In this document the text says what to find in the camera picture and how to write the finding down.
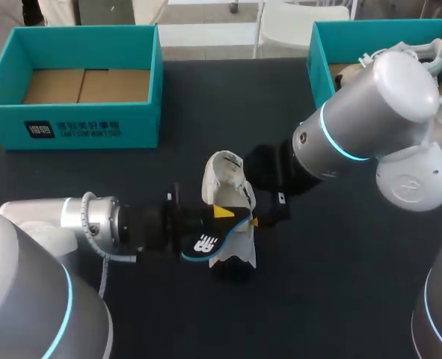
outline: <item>white sneaker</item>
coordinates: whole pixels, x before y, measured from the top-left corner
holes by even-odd
[[[230,151],[216,152],[211,156],[204,171],[202,197],[206,204],[246,207],[251,211],[250,220],[229,235],[219,254],[209,260],[209,267],[218,260],[223,262],[237,256],[256,268],[254,226],[251,224],[256,198],[251,184],[245,179],[243,161],[239,156]]]
[[[402,41],[389,49],[378,50],[372,55],[363,54],[363,57],[358,60],[363,67],[366,67],[372,63],[377,56],[390,51],[409,54],[421,62],[433,77],[438,76],[442,70],[442,39],[435,39],[431,43],[417,46],[411,46]]]
[[[395,46],[389,49],[382,49],[374,52],[371,55],[363,54],[363,57],[359,58],[359,64],[352,64],[340,71],[334,79],[337,85],[337,90],[353,81],[362,70],[371,64],[379,55],[390,52],[404,52],[411,57],[418,60],[425,67],[432,77],[437,81],[437,76],[442,70],[442,39],[435,39],[431,43],[418,46],[410,46],[404,42],[397,43]]]

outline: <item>metal screw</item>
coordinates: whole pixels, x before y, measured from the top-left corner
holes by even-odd
[[[299,139],[301,140],[301,144],[305,144],[305,142],[307,141],[307,133],[302,132],[301,135],[299,136]]]
[[[89,231],[93,236],[97,236],[99,234],[99,228],[97,226],[90,226]]]

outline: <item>brown cardboard bottom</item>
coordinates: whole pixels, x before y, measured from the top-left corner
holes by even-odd
[[[147,102],[149,70],[35,70],[23,103]]]
[[[339,73],[343,69],[345,69],[347,66],[350,66],[350,65],[352,65],[352,64],[329,64],[328,65],[328,69],[331,72],[332,81],[334,82],[334,87],[335,87],[336,91],[339,90],[339,87],[335,83],[335,78],[337,77],[337,75],[339,75]],[[440,95],[442,95],[442,79],[441,79],[441,74],[439,76],[438,92],[440,92]]]

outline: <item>teal cardboard box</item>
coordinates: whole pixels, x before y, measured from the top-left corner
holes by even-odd
[[[436,38],[442,39],[442,19],[316,22],[307,59],[316,107],[335,94],[333,64],[358,64],[364,53],[371,55],[400,41],[421,45]]]
[[[15,28],[0,57],[0,143],[157,147],[162,77],[156,26]]]

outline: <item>black table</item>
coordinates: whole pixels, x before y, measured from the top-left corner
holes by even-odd
[[[211,154],[277,143],[314,111],[300,59],[166,62],[164,89],[157,150],[0,147],[0,205],[88,190],[148,204],[174,181],[199,203]],[[414,359],[411,311],[442,245],[442,207],[397,209],[374,174],[361,165],[323,183],[292,201],[289,223],[256,231],[247,283],[167,257],[111,265],[112,357]],[[265,206],[268,196],[257,197]]]

